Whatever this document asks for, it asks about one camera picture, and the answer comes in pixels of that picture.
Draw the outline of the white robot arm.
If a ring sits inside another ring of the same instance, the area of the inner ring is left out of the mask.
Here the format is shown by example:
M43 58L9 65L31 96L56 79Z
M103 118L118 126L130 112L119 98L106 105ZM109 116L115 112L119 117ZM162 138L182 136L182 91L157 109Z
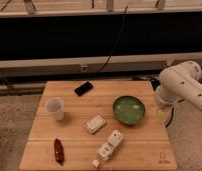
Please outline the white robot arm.
M160 85L154 99L161 109L170 108L184 99L202 111L202 69L197 62L185 61L164 69L159 74Z

